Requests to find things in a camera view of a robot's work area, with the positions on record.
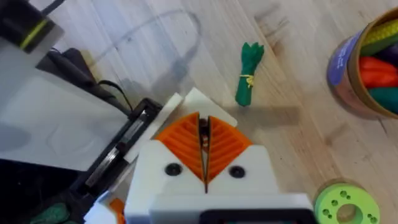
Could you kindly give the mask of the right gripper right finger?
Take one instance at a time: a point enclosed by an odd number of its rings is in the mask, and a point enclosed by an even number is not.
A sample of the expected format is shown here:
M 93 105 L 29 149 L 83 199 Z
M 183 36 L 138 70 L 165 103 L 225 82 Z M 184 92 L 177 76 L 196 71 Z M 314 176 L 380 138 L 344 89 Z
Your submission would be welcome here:
M 206 192 L 209 195 L 265 195 L 279 188 L 264 146 L 253 144 L 232 125 L 209 117 Z

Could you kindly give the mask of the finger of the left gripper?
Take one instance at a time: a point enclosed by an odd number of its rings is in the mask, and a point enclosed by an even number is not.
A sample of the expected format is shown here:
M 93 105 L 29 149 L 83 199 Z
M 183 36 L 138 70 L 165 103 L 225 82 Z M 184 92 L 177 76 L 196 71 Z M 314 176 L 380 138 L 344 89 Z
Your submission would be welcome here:
M 182 109 L 183 115 L 199 112 L 200 118 L 215 116 L 220 120 L 232 125 L 232 127 L 236 127 L 238 125 L 238 122 L 234 117 L 232 117 L 222 107 L 218 106 L 211 99 L 205 96 L 200 90 L 193 87 L 184 97 L 178 93 L 174 93 L 169 98 L 169 100 L 160 110 L 159 114 L 155 116 L 154 120 L 150 122 L 149 126 L 139 136 L 138 140 L 129 147 L 127 154 L 124 156 L 124 160 L 127 162 L 133 162 L 139 155 L 141 146 L 155 135 L 155 133 L 166 122 L 168 117 L 178 107 Z
M 96 202 L 84 216 L 84 224 L 125 224 L 124 202 L 118 198 Z

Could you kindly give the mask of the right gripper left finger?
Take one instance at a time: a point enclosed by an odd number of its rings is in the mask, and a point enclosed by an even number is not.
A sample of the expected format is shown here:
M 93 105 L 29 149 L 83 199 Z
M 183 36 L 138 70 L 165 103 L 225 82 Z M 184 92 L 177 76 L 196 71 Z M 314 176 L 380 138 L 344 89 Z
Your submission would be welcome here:
M 184 116 L 140 147 L 124 207 L 126 223 L 150 223 L 149 210 L 160 195 L 203 195 L 200 114 Z

